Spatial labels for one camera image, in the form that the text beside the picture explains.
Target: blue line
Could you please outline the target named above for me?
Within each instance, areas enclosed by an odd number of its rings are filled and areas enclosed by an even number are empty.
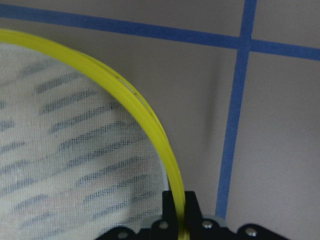
[[[320,61],[320,49],[285,43],[252,40],[251,51]]]
[[[241,103],[245,87],[251,34],[254,27],[257,0],[246,0],[242,15],[239,49],[236,56],[229,114],[226,123],[215,214],[226,218],[231,172],[234,160]]]
[[[229,49],[239,45],[234,36],[7,4],[0,4],[0,17]]]

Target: patterned cloth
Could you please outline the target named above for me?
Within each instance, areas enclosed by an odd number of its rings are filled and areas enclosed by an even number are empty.
[[[109,93],[42,53],[0,44],[0,239],[93,240],[159,215],[159,157]]]

